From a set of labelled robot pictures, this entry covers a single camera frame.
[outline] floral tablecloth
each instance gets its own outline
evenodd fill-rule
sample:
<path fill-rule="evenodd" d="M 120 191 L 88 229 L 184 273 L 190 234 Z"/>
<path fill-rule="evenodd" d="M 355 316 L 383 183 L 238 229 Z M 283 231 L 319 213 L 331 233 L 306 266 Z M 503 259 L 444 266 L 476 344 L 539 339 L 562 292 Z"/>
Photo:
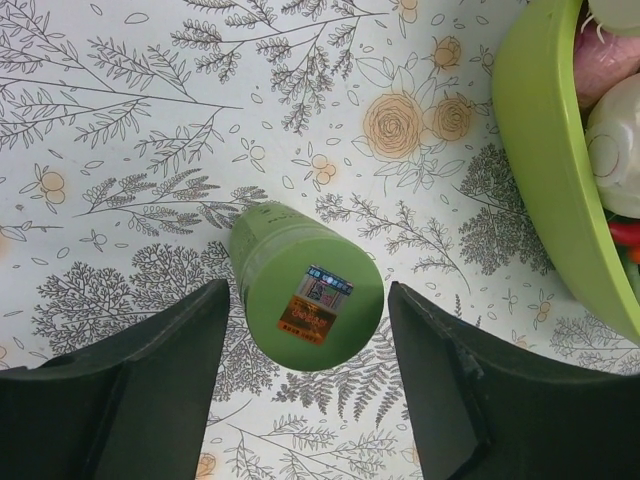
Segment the floral tablecloth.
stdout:
<path fill-rule="evenodd" d="M 509 342 L 638 371 L 559 281 L 509 173 L 490 82 L 524 7 L 0 0 L 0 367 L 230 277 L 234 218 L 273 199 Z M 352 361 L 302 374 L 261 354 L 234 299 L 198 478 L 419 470 L 388 319 Z"/>

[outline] green can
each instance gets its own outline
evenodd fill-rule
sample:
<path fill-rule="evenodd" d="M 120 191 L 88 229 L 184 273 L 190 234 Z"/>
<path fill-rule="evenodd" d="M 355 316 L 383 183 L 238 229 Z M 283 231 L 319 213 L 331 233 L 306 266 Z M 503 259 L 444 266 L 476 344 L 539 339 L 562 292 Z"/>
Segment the green can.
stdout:
<path fill-rule="evenodd" d="M 258 347 L 293 370 L 333 368 L 371 339 L 384 284 L 369 255 L 279 203 L 245 211 L 230 246 L 240 298 Z"/>

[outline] fern drawing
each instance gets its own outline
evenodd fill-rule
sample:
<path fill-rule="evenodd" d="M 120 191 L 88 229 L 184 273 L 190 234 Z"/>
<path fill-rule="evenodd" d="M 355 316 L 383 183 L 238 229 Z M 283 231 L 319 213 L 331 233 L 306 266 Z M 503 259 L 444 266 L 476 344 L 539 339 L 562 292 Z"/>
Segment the fern drawing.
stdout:
<path fill-rule="evenodd" d="M 74 129 L 75 141 L 92 149 L 124 141 L 139 135 L 149 112 L 161 104 L 204 107 L 213 113 L 202 125 L 179 127 L 181 133 L 170 145 L 166 138 L 157 142 L 159 136 L 152 137 L 154 171 L 162 170 L 165 177 L 170 170 L 178 173 L 183 164 L 200 160 L 203 147 L 213 151 L 213 140 L 224 142 L 213 128 L 215 115 L 237 107 L 197 100 L 187 86 L 192 71 L 178 52 L 161 45 L 141 51 L 97 37 L 87 40 L 90 53 L 81 53 L 50 24 L 51 12 L 37 11 L 35 1 L 0 0 L 0 151 L 19 144 L 29 148 L 61 128 Z M 41 70 L 51 76 L 32 76 Z M 63 79 L 46 80 L 60 73 Z M 175 95 L 150 93 L 156 83 L 168 85 Z M 199 131 L 191 137 L 189 128 Z M 144 145 L 141 140 L 140 151 Z"/>
<path fill-rule="evenodd" d="M 400 368 L 396 359 L 391 325 L 385 319 L 372 338 L 373 346 L 333 370 L 314 373 L 288 373 L 273 401 L 317 405 L 326 414 L 335 402 L 341 418 L 352 404 L 358 421 L 364 411 L 377 404 L 376 425 L 404 397 Z"/>
<path fill-rule="evenodd" d="M 241 212 L 268 198 L 263 189 L 249 186 L 234 190 L 228 200 L 211 200 L 210 193 L 220 186 L 209 183 L 207 175 L 198 175 L 200 171 L 185 170 L 161 183 L 148 181 L 146 173 L 108 178 L 84 193 L 90 207 L 79 216 L 125 213 L 129 229 L 144 235 L 158 237 L 160 231 L 188 235 L 203 220 L 215 228 L 231 228 Z"/>
<path fill-rule="evenodd" d="M 215 73 L 224 84 L 236 75 L 241 52 L 246 54 L 250 51 L 247 44 L 253 44 L 256 53 L 272 66 L 272 91 L 278 91 L 280 103 L 290 108 L 281 122 L 283 128 L 300 135 L 308 130 L 312 115 L 327 108 L 326 95 L 334 86 L 333 78 L 340 75 L 346 80 L 352 72 L 352 47 L 360 22 L 387 15 L 364 10 L 353 0 L 334 0 L 330 8 L 327 0 L 292 0 L 280 7 L 280 14 L 305 22 L 280 30 L 269 0 L 247 0 L 246 4 L 232 0 L 185 2 L 214 17 L 211 21 L 185 20 L 183 29 L 171 34 L 173 45 L 205 52 L 196 59 L 196 71 Z M 328 11 L 332 18 L 323 20 Z M 254 30 L 258 26 L 266 27 L 269 33 L 244 35 L 238 40 L 228 40 L 223 33 L 223 29 Z M 301 32 L 306 39 L 293 43 L 294 35 L 297 38 Z"/>

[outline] can lid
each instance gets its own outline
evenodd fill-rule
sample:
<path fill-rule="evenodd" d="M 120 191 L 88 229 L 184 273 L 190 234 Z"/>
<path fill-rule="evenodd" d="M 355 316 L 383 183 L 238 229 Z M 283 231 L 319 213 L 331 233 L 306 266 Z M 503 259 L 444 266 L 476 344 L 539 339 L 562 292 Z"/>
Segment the can lid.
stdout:
<path fill-rule="evenodd" d="M 589 9 L 607 32 L 621 37 L 640 36 L 640 1 L 589 0 Z"/>
<path fill-rule="evenodd" d="M 269 358 L 293 370 L 324 370 L 369 342 L 382 317 L 384 284 L 358 246 L 312 237 L 265 262 L 245 308 L 251 335 Z"/>

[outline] leaf illustration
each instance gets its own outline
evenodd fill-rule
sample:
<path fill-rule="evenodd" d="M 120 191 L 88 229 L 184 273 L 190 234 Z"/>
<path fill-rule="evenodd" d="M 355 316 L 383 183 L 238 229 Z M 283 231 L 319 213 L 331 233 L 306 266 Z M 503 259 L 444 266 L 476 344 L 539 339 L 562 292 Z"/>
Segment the leaf illustration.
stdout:
<path fill-rule="evenodd" d="M 407 24 L 402 18 L 402 15 L 398 15 L 398 24 L 400 25 L 400 33 L 402 34 L 402 38 L 407 38 Z"/>
<path fill-rule="evenodd" d="M 382 60 L 377 58 L 358 58 L 356 59 L 356 65 L 360 73 L 374 85 L 381 88 L 391 86 L 393 77 L 385 72 Z"/>
<path fill-rule="evenodd" d="M 402 165 L 402 162 L 389 162 L 376 170 L 373 175 L 376 177 L 391 177 L 393 175 L 397 175 L 398 170 Z"/>
<path fill-rule="evenodd" d="M 245 480 L 276 480 L 273 475 L 273 467 L 264 465 L 262 459 L 253 450 L 245 445 L 244 434 L 241 433 L 240 443 L 237 447 L 225 450 L 225 453 L 232 454 L 227 460 L 231 464 L 231 471 L 236 474 L 236 478 Z"/>
<path fill-rule="evenodd" d="M 28 185 L 25 185 L 24 187 L 22 187 L 18 193 L 20 194 L 28 193 L 39 186 L 40 186 L 40 182 L 31 182 Z"/>
<path fill-rule="evenodd" d="M 420 171 L 418 169 L 410 170 L 402 176 L 398 182 L 398 187 L 402 188 L 408 185 L 414 185 L 419 178 Z"/>
<path fill-rule="evenodd" d="M 405 63 L 405 68 L 407 70 L 411 70 L 418 63 L 418 54 L 416 52 L 411 52 L 409 58 L 407 58 L 407 63 Z"/>
<path fill-rule="evenodd" d="M 435 183 L 435 179 L 433 178 L 432 175 L 429 175 L 428 173 L 425 173 L 422 178 L 420 179 L 420 183 L 422 184 L 422 187 L 425 190 L 429 190 L 431 187 L 433 187 L 433 184 Z"/>
<path fill-rule="evenodd" d="M 396 67 L 393 66 L 393 62 L 388 57 L 383 57 L 382 68 L 390 78 L 393 78 L 393 75 L 396 71 Z"/>
<path fill-rule="evenodd" d="M 19 229 L 15 227 L 0 227 L 0 234 L 9 240 L 17 242 L 26 242 L 27 237 Z"/>
<path fill-rule="evenodd" d="M 253 166 L 253 168 L 258 170 L 260 173 L 265 173 L 264 167 L 260 165 L 260 162 L 258 162 L 255 158 L 251 159 L 251 166 Z"/>
<path fill-rule="evenodd" d="M 287 190 L 293 190 L 294 185 L 293 185 L 293 181 L 291 180 L 291 177 L 289 177 L 288 175 L 283 175 L 282 186 Z"/>
<path fill-rule="evenodd" d="M 369 139 L 365 135 L 360 135 L 359 137 L 354 138 L 351 140 L 351 143 L 365 157 L 373 157 L 373 152 L 369 146 Z"/>
<path fill-rule="evenodd" d="M 442 140 L 441 142 L 438 142 L 436 145 L 433 145 L 431 147 L 431 152 L 430 152 L 431 155 L 436 155 L 438 153 L 443 152 L 444 149 L 446 148 L 446 146 L 447 146 L 447 142 L 446 141 Z"/>
<path fill-rule="evenodd" d="M 458 173 L 463 166 L 464 160 L 452 160 L 451 162 L 447 162 L 442 167 L 440 167 L 437 175 L 440 177 L 451 177 Z"/>
<path fill-rule="evenodd" d="M 398 67 L 396 70 L 396 74 L 393 77 L 393 82 L 391 84 L 391 91 L 395 94 L 402 95 L 406 93 L 407 95 L 413 95 L 413 91 L 415 89 L 415 85 L 413 82 L 413 75 L 409 73 L 404 67 Z"/>
<path fill-rule="evenodd" d="M 129 15 L 125 19 L 124 23 L 127 25 L 137 25 L 139 23 L 144 23 L 148 20 L 149 20 L 149 15 L 147 15 L 146 13 L 137 12 Z"/>
<path fill-rule="evenodd" d="M 356 107 L 360 106 L 360 100 L 358 100 L 358 95 L 353 90 L 347 90 L 347 98 L 351 102 L 352 105 Z"/>
<path fill-rule="evenodd" d="M 100 167 L 104 162 L 102 160 L 94 160 L 85 164 L 84 168 L 93 169 Z"/>
<path fill-rule="evenodd" d="M 162 171 L 166 177 L 170 173 L 177 174 L 185 164 L 199 162 L 203 154 L 214 153 L 213 139 L 224 143 L 222 136 L 214 129 L 215 111 L 203 124 L 192 124 L 188 127 L 177 127 L 175 134 L 165 134 L 153 130 L 149 139 L 140 140 L 134 147 L 142 158 L 147 149 L 153 150 L 151 164 L 147 169 L 153 173 Z"/>
<path fill-rule="evenodd" d="M 475 105 L 474 110 L 478 115 L 482 115 L 485 117 L 491 115 L 491 110 L 489 110 L 489 107 L 486 105 Z"/>
<path fill-rule="evenodd" d="M 436 94 L 436 79 L 429 78 L 425 80 L 416 91 L 416 102 L 423 111 L 429 110 L 433 106 Z"/>
<path fill-rule="evenodd" d="M 291 163 L 295 163 L 296 165 L 300 165 L 303 167 L 311 166 L 311 162 L 309 160 L 304 160 L 302 158 L 294 158 L 293 160 L 291 160 Z"/>

